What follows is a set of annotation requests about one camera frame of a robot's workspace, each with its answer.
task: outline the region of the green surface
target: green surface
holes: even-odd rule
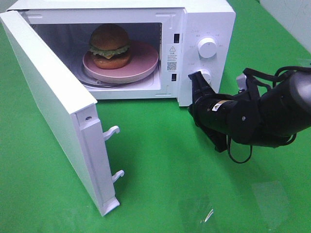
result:
[[[221,92],[235,94],[245,67],[274,73],[311,60],[256,1],[237,13]],[[38,111],[0,27],[1,233],[311,232],[310,133],[246,164],[217,153],[176,100],[101,100],[121,206],[101,217]],[[211,217],[205,221],[213,210]]]

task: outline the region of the warning label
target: warning label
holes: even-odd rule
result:
[[[177,45],[167,46],[167,70],[177,70],[178,47]]]

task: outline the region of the black robotic arm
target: black robotic arm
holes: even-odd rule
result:
[[[256,77],[271,81],[273,88]],[[311,68],[282,67],[275,75],[246,68],[237,78],[239,92],[234,96],[215,93],[200,71],[189,78],[189,112],[195,124],[213,142],[216,151],[228,150],[236,163],[250,159],[252,146],[288,145],[297,132],[311,126]],[[267,92],[260,96],[258,86],[264,86]],[[251,146],[245,161],[231,156],[231,140]]]

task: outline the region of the cable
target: cable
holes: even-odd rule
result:
[[[235,163],[237,163],[237,164],[244,164],[244,163],[246,163],[248,160],[250,160],[250,158],[252,157],[252,153],[253,153],[253,146],[250,145],[250,154],[249,154],[248,158],[245,159],[244,161],[237,161],[237,160],[236,160],[235,158],[233,158],[233,156],[231,155],[231,137],[228,136],[228,155],[229,155],[230,159],[231,159],[233,162],[235,162]]]
[[[297,134],[296,133],[293,134],[292,138],[289,141],[287,141],[286,143],[284,143],[282,146],[287,146],[287,145],[291,144],[293,141],[295,141],[296,137],[297,137]]]
[[[248,78],[251,78],[255,82],[255,84],[257,84],[259,86],[265,86],[267,88],[267,90],[269,91],[270,88],[267,87],[267,84],[264,84],[264,83],[258,81],[253,76],[267,80],[267,81],[270,81],[273,83],[272,87],[275,87],[276,83],[279,83],[279,82],[282,82],[282,81],[288,79],[294,73],[294,71],[311,73],[311,68],[309,68],[309,67],[298,67],[298,66],[281,67],[276,71],[276,73],[274,75],[266,74],[266,73],[263,73],[263,72],[260,72],[258,70],[251,69],[251,68],[245,68],[243,71],[243,74],[245,74]]]

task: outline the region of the open microwave door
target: open microwave door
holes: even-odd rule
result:
[[[34,100],[73,168],[103,215],[119,205],[94,97],[17,11],[0,14]]]

